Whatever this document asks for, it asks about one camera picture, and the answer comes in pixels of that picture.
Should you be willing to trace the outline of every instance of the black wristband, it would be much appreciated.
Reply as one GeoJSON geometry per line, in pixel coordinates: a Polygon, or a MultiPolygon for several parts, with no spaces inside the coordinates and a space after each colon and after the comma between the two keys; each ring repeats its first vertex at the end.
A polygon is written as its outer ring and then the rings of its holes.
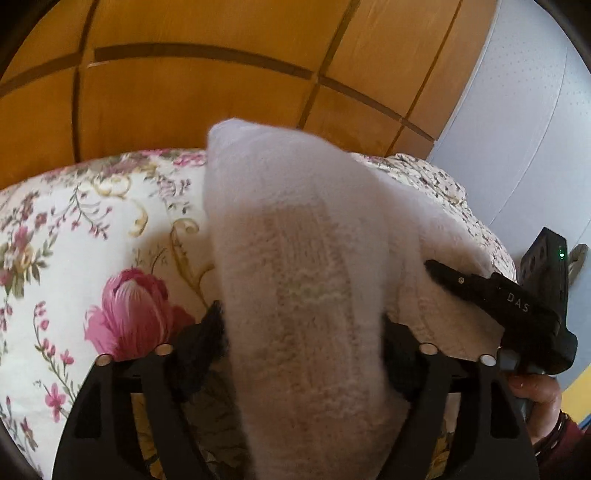
{"type": "Polygon", "coordinates": [[[538,460],[538,464],[547,459],[552,450],[558,445],[559,441],[563,437],[564,432],[566,431],[568,422],[569,416],[561,411],[560,415],[558,415],[558,421],[556,422],[552,432],[550,432],[546,438],[540,440],[534,445],[535,457],[536,460],[538,460]]]}

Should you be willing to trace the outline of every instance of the hand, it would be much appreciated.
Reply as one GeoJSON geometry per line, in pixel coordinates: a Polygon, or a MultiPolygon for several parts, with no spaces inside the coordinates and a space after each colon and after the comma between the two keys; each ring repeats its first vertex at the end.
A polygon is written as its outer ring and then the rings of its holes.
{"type": "Polygon", "coordinates": [[[546,438],[558,422],[562,402],[560,386],[548,375],[510,375],[507,381],[513,395],[534,402],[527,431],[532,445],[535,445],[546,438]]]}

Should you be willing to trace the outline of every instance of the floral bedsheet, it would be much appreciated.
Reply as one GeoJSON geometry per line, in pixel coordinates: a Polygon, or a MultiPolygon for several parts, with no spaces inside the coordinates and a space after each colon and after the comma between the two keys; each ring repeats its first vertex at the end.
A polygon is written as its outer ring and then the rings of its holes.
{"type": "MultiPolygon", "coordinates": [[[[352,155],[440,203],[495,269],[515,278],[506,250],[445,172],[407,155],[352,155]]],[[[139,151],[0,192],[0,418],[43,478],[51,478],[97,354],[143,356],[219,298],[202,205],[205,164],[202,150],[139,151]]],[[[239,479],[248,451],[229,375],[222,359],[184,410],[211,470],[239,479]]],[[[147,468],[162,478],[143,398],[133,402],[147,468]]]]}

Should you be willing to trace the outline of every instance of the red sleeve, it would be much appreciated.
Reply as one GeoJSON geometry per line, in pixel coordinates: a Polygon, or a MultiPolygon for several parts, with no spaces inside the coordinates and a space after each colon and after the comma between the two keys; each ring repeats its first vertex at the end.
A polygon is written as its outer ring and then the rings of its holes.
{"type": "Polygon", "coordinates": [[[584,434],[569,418],[550,454],[540,459],[540,478],[591,478],[591,430],[584,434]]]}

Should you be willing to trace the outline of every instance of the wooden headboard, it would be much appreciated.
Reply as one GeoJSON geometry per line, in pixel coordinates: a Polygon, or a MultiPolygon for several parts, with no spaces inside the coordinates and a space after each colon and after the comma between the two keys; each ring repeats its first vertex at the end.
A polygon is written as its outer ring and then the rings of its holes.
{"type": "Polygon", "coordinates": [[[60,0],[0,79],[0,188],[228,117],[426,157],[496,0],[60,0]]]}

